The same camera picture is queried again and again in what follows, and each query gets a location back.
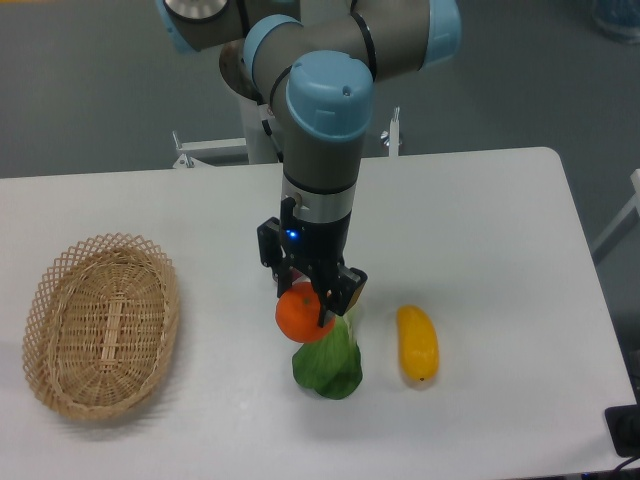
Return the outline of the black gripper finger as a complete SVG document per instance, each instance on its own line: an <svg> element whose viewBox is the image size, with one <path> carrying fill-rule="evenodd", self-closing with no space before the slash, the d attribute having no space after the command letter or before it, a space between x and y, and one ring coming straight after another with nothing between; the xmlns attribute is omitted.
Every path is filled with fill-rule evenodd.
<svg viewBox="0 0 640 480"><path fill-rule="evenodd" d="M277 283L277 298L280 298L288 291L299 276L300 272L295 268L293 259L285 255L274 267L274 280Z"/></svg>
<svg viewBox="0 0 640 480"><path fill-rule="evenodd" d="M368 275L342 263L323 263L310 280L319 302L318 326L324 328L334 316L343 316L358 301Z"/></svg>

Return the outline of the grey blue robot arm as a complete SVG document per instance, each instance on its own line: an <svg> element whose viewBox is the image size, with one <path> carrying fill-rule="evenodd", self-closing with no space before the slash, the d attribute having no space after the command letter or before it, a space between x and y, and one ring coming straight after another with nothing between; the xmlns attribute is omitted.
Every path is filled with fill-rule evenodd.
<svg viewBox="0 0 640 480"><path fill-rule="evenodd" d="M296 1L160 1L182 51L242 44L242 65L279 122L280 212L257 230L260 258L280 292L307 277L325 325L356 303L366 274L343 251L364 137L378 81L454 56L461 18L453 1L353 1L338 19L307 26Z"/></svg>

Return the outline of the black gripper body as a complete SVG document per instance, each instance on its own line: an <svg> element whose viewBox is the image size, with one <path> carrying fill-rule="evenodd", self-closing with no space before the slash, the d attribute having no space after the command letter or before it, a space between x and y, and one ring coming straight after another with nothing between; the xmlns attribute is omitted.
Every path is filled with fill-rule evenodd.
<svg viewBox="0 0 640 480"><path fill-rule="evenodd" d="M274 267L288 255L297 270L307 275L323 263L345 265L351 212L331 212L324 218L317 200L303 195L286 195L280 202L280 215L271 217L257 228L260 262L274 276Z"/></svg>

